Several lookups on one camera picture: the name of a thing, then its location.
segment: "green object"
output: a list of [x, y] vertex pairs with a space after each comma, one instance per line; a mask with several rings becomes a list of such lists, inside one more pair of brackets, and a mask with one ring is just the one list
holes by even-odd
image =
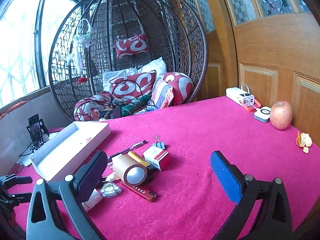
[[142, 97], [140, 97], [139, 99], [137, 99], [134, 102], [131, 102], [130, 104], [123, 106], [122, 107], [122, 116], [128, 116], [128, 115], [132, 115], [136, 110], [138, 110], [139, 108], [145, 106], [148, 101], [150, 100], [151, 95], [143, 95]]

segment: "wicker swing chair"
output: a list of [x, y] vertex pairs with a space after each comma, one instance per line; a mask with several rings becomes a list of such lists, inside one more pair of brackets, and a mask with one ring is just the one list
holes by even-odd
[[[91, 28], [91, 45], [81, 47], [83, 69], [68, 60], [76, 32]], [[145, 33], [149, 53], [116, 59], [113, 41]], [[74, 121], [75, 104], [103, 91], [102, 73], [141, 68], [162, 57], [168, 72], [182, 72], [193, 81], [192, 102], [203, 83], [208, 49], [204, 28], [185, 0], [81, 0], [64, 19], [53, 41], [49, 57], [49, 83], [59, 109]], [[78, 84], [77, 80], [88, 81]]]

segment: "apple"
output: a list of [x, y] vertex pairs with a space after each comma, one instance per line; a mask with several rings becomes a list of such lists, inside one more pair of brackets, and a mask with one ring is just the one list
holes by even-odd
[[292, 108], [289, 102], [276, 102], [270, 111], [270, 122], [278, 130], [286, 129], [292, 120]]

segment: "silver bolt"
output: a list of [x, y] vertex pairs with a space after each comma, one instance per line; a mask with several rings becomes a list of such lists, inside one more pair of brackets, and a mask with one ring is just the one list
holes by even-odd
[[244, 178], [245, 178], [247, 181], [253, 180], [253, 176], [250, 175], [250, 174], [246, 174], [246, 175], [244, 176]]
[[275, 182], [276, 182], [276, 184], [281, 184], [281, 183], [282, 183], [282, 180], [279, 179], [279, 178], [276, 178], [276, 179], [275, 179]]
[[72, 175], [67, 175], [67, 176], [64, 177], [65, 181], [71, 181], [72, 179], [73, 179]]
[[43, 183], [43, 179], [38, 179], [36, 182], [37, 185], [41, 185], [42, 183]]

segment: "dark blue gripper pad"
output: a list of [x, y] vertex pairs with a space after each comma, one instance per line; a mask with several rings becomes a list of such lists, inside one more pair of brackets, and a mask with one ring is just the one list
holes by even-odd
[[227, 166], [227, 163], [219, 157], [217, 152], [212, 153], [210, 162], [214, 174], [218, 177], [229, 200], [238, 204], [242, 198], [241, 185]]

